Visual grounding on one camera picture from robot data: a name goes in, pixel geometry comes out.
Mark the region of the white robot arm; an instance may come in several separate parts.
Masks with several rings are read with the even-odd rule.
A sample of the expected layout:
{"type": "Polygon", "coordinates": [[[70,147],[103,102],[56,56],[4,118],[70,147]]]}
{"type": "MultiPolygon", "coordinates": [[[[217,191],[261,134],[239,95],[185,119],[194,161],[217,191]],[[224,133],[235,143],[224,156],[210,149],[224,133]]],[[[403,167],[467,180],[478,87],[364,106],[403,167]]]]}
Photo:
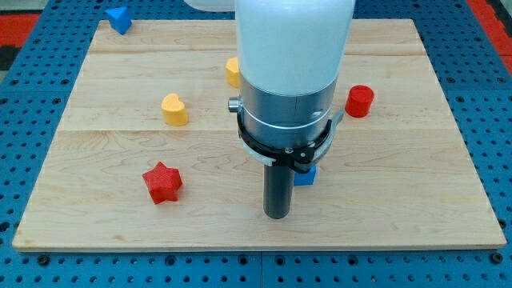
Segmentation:
{"type": "Polygon", "coordinates": [[[186,0],[236,19],[244,126],[273,148],[299,148],[326,126],[354,0],[186,0]]]}

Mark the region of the yellow block behind arm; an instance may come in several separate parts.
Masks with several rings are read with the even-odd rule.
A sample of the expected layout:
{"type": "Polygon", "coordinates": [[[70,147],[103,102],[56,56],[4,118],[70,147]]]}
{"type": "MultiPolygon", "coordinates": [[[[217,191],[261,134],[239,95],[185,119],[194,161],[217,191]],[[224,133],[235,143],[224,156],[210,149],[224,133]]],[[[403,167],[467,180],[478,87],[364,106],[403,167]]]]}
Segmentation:
{"type": "Polygon", "coordinates": [[[238,67],[238,59],[236,57],[229,58],[225,65],[226,69],[226,81],[227,83],[234,87],[240,87],[240,76],[239,76],[239,67],[238,67]]]}

